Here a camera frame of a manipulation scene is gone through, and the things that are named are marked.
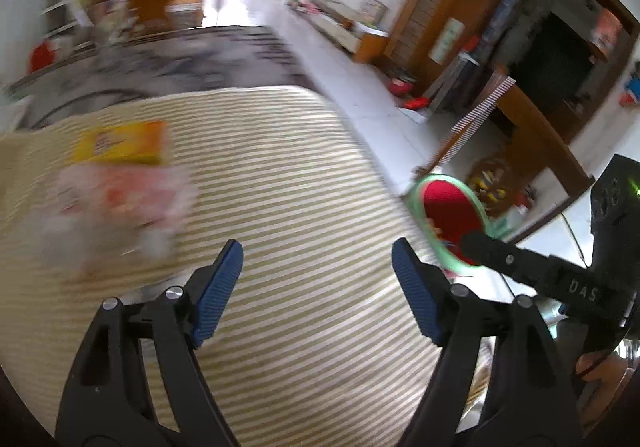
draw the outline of framed picture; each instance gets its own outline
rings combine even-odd
[[[438,40],[429,52],[429,58],[438,64],[444,64],[447,55],[451,52],[453,45],[465,31],[465,25],[461,21],[449,18],[447,24],[438,36]]]
[[[386,13],[386,6],[378,0],[364,0],[360,8],[360,22],[371,26],[378,26]]]

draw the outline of striped mattress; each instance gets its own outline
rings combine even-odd
[[[27,222],[79,132],[152,119],[170,123],[173,162],[199,189],[175,261],[82,275],[40,264]],[[327,100],[271,87],[121,104],[7,136],[0,160],[0,364],[49,432],[100,302],[208,264],[232,237],[244,268],[197,357],[242,447],[398,440],[438,349],[418,332],[391,244],[405,236],[434,257]],[[158,367],[147,367],[159,420],[175,427]]]

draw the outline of green rim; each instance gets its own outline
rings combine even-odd
[[[426,176],[414,186],[409,196],[409,210],[417,218],[418,224],[420,225],[420,228],[427,238],[428,242],[431,244],[431,247],[433,247],[433,251],[436,253],[436,256],[438,257],[442,268],[452,270],[458,275],[475,275],[483,267],[473,267],[472,265],[467,265],[464,261],[458,259],[455,255],[449,252],[449,250],[447,250],[447,248],[437,238],[436,234],[431,229],[430,224],[428,224],[427,222],[427,214],[424,212],[424,205],[422,204],[422,193],[431,182],[434,182],[434,180],[444,180],[444,182],[450,183],[451,185],[460,189],[465,197],[470,200],[476,208],[476,213],[478,213],[478,216],[482,221],[484,232],[487,235],[492,236],[489,218],[484,211],[484,207],[482,207],[482,203],[476,197],[476,194],[473,192],[473,190],[469,188],[464,182],[460,182],[460,180],[458,180],[457,178],[453,178],[452,176],[448,176],[447,174],[430,174]]]

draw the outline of red object on floor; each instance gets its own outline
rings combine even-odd
[[[411,92],[414,83],[405,81],[401,78],[391,79],[389,81],[388,90],[396,97],[403,97]]]
[[[49,42],[45,39],[31,52],[30,73],[53,64],[54,57],[55,54],[49,49]]]
[[[417,99],[406,101],[402,107],[407,110],[421,110],[422,108],[426,108],[429,104],[431,104],[431,99],[428,99],[427,97],[418,97]]]
[[[449,252],[468,265],[479,264],[465,257],[460,239],[471,231],[484,232],[484,224],[474,203],[455,185],[434,180],[422,193],[424,213],[431,226]]]
[[[469,40],[462,47],[462,52],[473,52],[473,50],[476,49],[476,46],[478,46],[479,42],[480,36],[478,36],[477,34],[473,34],[471,37],[469,37]]]

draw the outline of blue gripper pad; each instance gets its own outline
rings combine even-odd
[[[193,345],[200,345],[216,331],[226,303],[242,270],[242,245],[234,241],[211,276],[209,286],[196,303],[196,325],[191,332]]]
[[[391,264],[420,332],[440,345],[444,333],[437,321],[438,307],[412,261],[412,255],[415,256],[415,253],[409,243],[405,239],[398,239],[391,248]]]

